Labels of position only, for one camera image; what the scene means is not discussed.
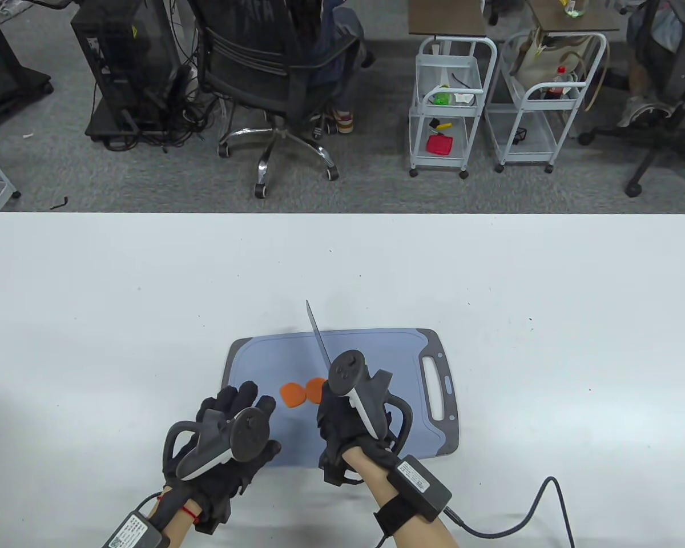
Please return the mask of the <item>person's right hand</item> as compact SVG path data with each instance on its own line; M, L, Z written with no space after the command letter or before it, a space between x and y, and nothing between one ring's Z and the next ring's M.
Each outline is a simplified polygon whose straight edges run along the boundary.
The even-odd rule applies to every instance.
M321 402L317 407L317 427L326 449L319 460L319 468L324 472L324 481L334 486L358 485L362 480L346 477L348 470L353 470L343 459L348 449L360 448L374 464L385 470L392 470L400 458L390 451L397 437L386 427L386 436L382 440L374 439L366 429L358 411L350 406L347 397L335 395L325 381L321 389Z

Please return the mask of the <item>person's left hand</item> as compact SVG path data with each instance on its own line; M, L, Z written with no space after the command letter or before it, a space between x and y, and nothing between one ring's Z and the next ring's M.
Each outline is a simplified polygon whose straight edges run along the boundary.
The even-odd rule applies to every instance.
M253 381L225 386L202 402L194 420L171 426L163 446L168 502L160 502L160 524L170 524L175 511L192 517L198 533L212 535L228 521L231 499L280 453L269 425L276 401L258 391Z

